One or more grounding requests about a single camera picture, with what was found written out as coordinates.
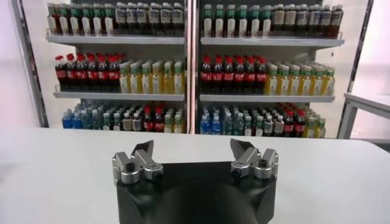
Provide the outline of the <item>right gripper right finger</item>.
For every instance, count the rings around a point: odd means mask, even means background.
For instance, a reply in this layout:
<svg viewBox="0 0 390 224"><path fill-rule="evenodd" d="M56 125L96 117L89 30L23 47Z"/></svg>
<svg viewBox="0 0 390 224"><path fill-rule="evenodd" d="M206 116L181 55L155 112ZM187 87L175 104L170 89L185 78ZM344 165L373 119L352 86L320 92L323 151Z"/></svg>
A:
<svg viewBox="0 0 390 224"><path fill-rule="evenodd" d="M261 153L250 142L238 139L230 140L230 148L235 160L230 164L230 172L234 180L253 175L258 179L269 179L278 175L278 153L274 149L266 149Z"/></svg>

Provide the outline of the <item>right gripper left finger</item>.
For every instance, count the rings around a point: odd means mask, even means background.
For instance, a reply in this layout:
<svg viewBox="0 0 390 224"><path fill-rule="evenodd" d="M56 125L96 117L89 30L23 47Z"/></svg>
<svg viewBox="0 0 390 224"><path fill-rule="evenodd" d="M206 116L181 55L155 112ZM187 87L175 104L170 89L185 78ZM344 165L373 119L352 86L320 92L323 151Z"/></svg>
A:
<svg viewBox="0 0 390 224"><path fill-rule="evenodd" d="M137 184L143 178L159 183L163 178L163 165L152 159L154 141L137 144L132 153L116 152L112 158L113 182Z"/></svg>

